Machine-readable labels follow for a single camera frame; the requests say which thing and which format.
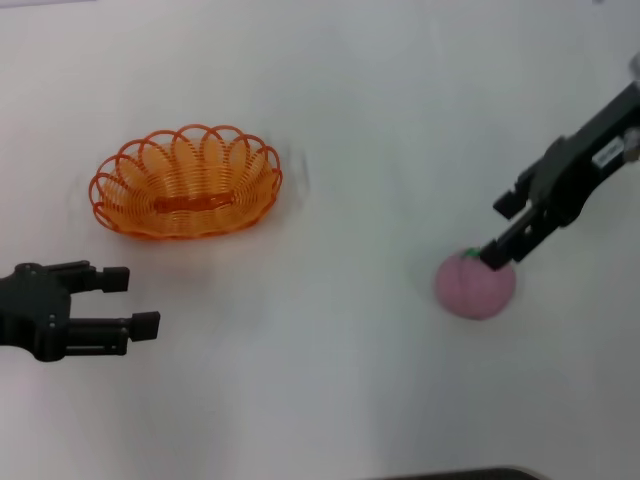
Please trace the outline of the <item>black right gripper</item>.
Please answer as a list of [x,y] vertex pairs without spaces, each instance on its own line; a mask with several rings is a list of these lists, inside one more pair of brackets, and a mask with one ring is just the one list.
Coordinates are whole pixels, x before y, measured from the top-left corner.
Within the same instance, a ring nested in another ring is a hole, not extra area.
[[493,271],[521,262],[555,225],[572,223],[594,190],[638,153],[639,86],[631,83],[575,133],[555,140],[494,202],[505,219],[529,209],[480,250],[480,260]]

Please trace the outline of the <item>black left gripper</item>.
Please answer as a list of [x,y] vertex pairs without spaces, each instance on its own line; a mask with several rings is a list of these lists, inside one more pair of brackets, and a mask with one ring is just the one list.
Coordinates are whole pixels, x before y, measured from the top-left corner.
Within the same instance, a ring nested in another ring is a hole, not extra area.
[[23,349],[38,361],[58,361],[67,340],[69,356],[124,356],[130,341],[155,340],[157,311],[70,320],[70,294],[126,292],[129,278],[127,267],[98,270],[86,260],[17,265],[1,279],[1,345]]

